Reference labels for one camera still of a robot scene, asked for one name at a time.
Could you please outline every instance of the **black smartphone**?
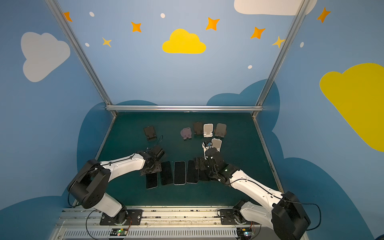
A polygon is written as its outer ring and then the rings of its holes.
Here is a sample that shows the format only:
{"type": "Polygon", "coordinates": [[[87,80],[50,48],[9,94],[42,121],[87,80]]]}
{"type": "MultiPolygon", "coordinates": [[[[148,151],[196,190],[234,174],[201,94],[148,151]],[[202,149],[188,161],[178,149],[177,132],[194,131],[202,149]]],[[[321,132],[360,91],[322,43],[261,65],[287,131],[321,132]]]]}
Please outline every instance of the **black smartphone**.
{"type": "Polygon", "coordinates": [[[175,165],[173,167],[173,183],[175,185],[183,185],[185,184],[185,162],[184,161],[178,161],[175,162],[175,165]]]}
{"type": "Polygon", "coordinates": [[[207,170],[199,171],[199,181],[211,181],[211,179],[207,175],[207,170]]]}
{"type": "Polygon", "coordinates": [[[195,162],[193,160],[188,161],[187,169],[187,182],[197,183],[199,180],[199,170],[195,168],[195,162]]]}
{"type": "Polygon", "coordinates": [[[157,172],[151,173],[151,174],[146,174],[145,180],[146,180],[146,182],[145,182],[146,189],[155,188],[159,184],[157,182],[157,172]]]}
{"type": "Polygon", "coordinates": [[[170,168],[170,162],[161,163],[161,185],[167,185],[173,183],[172,169],[170,168]]]}

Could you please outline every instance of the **green mat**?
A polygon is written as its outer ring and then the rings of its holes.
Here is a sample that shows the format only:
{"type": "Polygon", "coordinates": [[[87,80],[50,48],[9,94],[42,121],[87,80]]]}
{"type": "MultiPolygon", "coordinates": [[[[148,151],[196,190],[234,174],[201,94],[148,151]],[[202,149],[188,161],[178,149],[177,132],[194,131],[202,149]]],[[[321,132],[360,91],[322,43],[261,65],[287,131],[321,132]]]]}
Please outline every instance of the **green mat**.
{"type": "MultiPolygon", "coordinates": [[[[154,126],[157,138],[166,153],[162,161],[185,161],[203,156],[203,136],[183,140],[180,131],[193,122],[227,125],[221,154],[227,163],[238,166],[250,177],[277,190],[277,185],[265,156],[255,125],[249,113],[119,113],[101,151],[99,161],[109,161],[152,147],[157,140],[148,142],[143,128],[154,126]]],[[[125,205],[235,205],[249,200],[242,192],[217,181],[197,184],[159,186],[146,189],[145,176],[134,171],[113,179],[107,193],[125,205]]]]}

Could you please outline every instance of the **yellow component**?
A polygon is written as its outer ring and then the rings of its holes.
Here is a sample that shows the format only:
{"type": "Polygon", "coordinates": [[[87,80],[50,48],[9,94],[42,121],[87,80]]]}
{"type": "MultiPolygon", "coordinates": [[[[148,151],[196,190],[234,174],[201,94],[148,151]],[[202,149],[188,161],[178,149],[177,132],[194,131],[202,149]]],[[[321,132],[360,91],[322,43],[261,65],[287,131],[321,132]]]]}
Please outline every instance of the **yellow component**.
{"type": "Polygon", "coordinates": [[[285,41],[285,39],[281,40],[281,39],[280,39],[280,36],[278,36],[278,37],[277,37],[277,42],[274,43],[274,44],[272,44],[272,46],[273,46],[273,45],[277,45],[277,46],[279,46],[279,48],[280,48],[281,43],[284,42],[284,41],[285,41]]]}
{"type": "Polygon", "coordinates": [[[323,9],[323,12],[321,13],[321,15],[317,18],[317,20],[321,20],[321,23],[324,22],[325,18],[328,16],[328,14],[330,14],[331,11],[327,11],[325,10],[325,8],[323,9]]]}
{"type": "Polygon", "coordinates": [[[219,19],[213,20],[213,19],[208,18],[208,26],[205,30],[213,29],[216,31],[216,25],[217,25],[218,21],[219,21],[219,19]]]}
{"type": "Polygon", "coordinates": [[[199,37],[194,33],[189,33],[184,29],[176,29],[169,38],[163,43],[163,51],[166,53],[203,53],[207,47],[200,42],[199,37]]]}
{"type": "Polygon", "coordinates": [[[253,32],[253,35],[251,36],[251,39],[252,38],[260,39],[262,37],[262,33],[263,33],[264,30],[265,30],[265,28],[258,29],[257,27],[255,27],[255,31],[253,32]]]}
{"type": "Polygon", "coordinates": [[[141,30],[140,30],[140,25],[141,25],[141,23],[138,23],[138,24],[133,23],[133,22],[131,22],[131,23],[132,23],[132,26],[133,26],[132,32],[134,32],[134,31],[138,31],[138,32],[141,33],[141,30]]]}
{"type": "Polygon", "coordinates": [[[384,67],[363,63],[329,72],[320,88],[364,142],[384,152],[384,67]]]}
{"type": "Polygon", "coordinates": [[[104,43],[103,43],[103,45],[108,45],[110,48],[111,48],[111,46],[110,46],[110,41],[112,41],[112,40],[105,40],[104,38],[103,38],[103,40],[104,40],[104,43]]]}
{"type": "Polygon", "coordinates": [[[72,21],[72,19],[70,18],[70,12],[66,12],[66,13],[63,13],[65,18],[68,20],[68,21],[72,21]]]}

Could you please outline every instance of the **robotic arm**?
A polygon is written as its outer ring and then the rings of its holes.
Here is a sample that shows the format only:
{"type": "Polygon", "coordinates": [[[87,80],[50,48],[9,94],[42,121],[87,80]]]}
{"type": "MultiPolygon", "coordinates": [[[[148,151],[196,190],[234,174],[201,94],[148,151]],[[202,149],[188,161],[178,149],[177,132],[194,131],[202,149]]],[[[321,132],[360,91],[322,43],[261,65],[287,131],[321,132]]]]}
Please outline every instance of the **robotic arm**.
{"type": "MultiPolygon", "coordinates": [[[[257,182],[239,168],[227,164],[215,147],[204,150],[205,157],[195,159],[196,169],[207,170],[209,177],[244,192],[262,206],[240,201],[234,207],[239,224],[260,223],[273,229],[282,240],[299,240],[303,236],[311,222],[293,193],[283,194],[257,182]]],[[[163,155],[163,149],[156,145],[112,161],[89,160],[68,185],[68,191],[85,209],[95,208],[109,216],[111,224],[124,225],[126,207],[105,193],[108,182],[135,170],[140,170],[141,175],[160,172],[163,155]]]]}

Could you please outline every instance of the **yellow star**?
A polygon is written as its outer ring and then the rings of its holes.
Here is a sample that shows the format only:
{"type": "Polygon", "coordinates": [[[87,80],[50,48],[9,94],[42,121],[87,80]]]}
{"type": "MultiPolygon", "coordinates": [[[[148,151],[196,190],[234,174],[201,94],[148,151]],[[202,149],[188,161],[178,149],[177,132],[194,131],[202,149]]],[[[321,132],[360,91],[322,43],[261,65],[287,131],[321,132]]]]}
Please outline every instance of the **yellow star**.
{"type": "Polygon", "coordinates": [[[260,39],[260,38],[262,37],[262,33],[263,33],[264,30],[265,30],[265,28],[264,28],[264,29],[258,29],[257,27],[255,27],[255,32],[254,32],[253,35],[251,36],[251,39],[252,39],[252,38],[258,38],[258,39],[260,39]]]}
{"type": "Polygon", "coordinates": [[[138,24],[133,23],[133,22],[131,22],[131,23],[132,23],[132,26],[133,26],[133,30],[132,30],[132,32],[134,32],[134,31],[138,31],[138,32],[141,33],[141,30],[140,30],[140,25],[141,25],[141,23],[138,23],[138,24]]]}
{"type": "Polygon", "coordinates": [[[321,15],[317,18],[317,20],[321,20],[321,23],[323,23],[324,22],[324,19],[328,16],[328,14],[330,14],[331,13],[331,11],[327,11],[327,10],[325,10],[325,8],[324,8],[324,10],[323,10],[323,12],[321,13],[321,15]]]}
{"type": "Polygon", "coordinates": [[[281,40],[281,39],[280,39],[280,36],[278,36],[278,37],[277,37],[277,42],[274,43],[274,44],[272,44],[272,46],[273,46],[273,45],[277,45],[277,46],[279,46],[279,48],[280,48],[281,43],[284,42],[284,41],[285,41],[285,39],[281,40]]]}
{"type": "Polygon", "coordinates": [[[72,21],[72,19],[70,18],[70,12],[66,12],[66,13],[63,13],[65,18],[68,20],[68,21],[72,21]]]}
{"type": "Polygon", "coordinates": [[[219,21],[219,19],[213,20],[213,19],[208,18],[208,26],[205,30],[213,29],[216,31],[216,25],[217,25],[218,21],[219,21]]]}
{"type": "Polygon", "coordinates": [[[107,40],[105,40],[104,38],[103,38],[103,40],[104,40],[103,45],[108,45],[108,46],[111,48],[111,46],[109,45],[109,42],[112,41],[112,40],[108,40],[108,41],[107,41],[107,40]]]}

